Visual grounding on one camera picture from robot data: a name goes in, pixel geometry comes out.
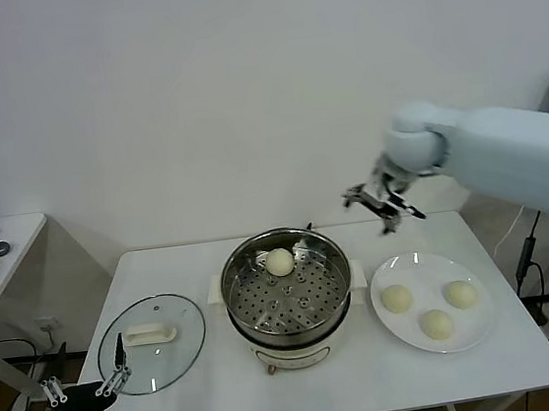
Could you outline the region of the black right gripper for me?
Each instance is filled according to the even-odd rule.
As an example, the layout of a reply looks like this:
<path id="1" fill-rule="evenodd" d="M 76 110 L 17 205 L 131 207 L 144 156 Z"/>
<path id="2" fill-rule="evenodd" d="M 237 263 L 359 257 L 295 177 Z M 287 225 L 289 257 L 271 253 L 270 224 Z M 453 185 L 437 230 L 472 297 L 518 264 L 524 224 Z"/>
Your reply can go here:
<path id="1" fill-rule="evenodd" d="M 381 203 L 379 216 L 382 219 L 382 234 L 393 234 L 400 226 L 403 215 L 420 220 L 427 218 L 405 200 L 406 193 L 417 179 L 415 172 L 401 168 L 388 155 L 380 156 L 370 173 L 366 191 L 364 183 L 345 189 L 342 194 L 343 207 L 349 208 L 353 204 L 371 207 Z"/>

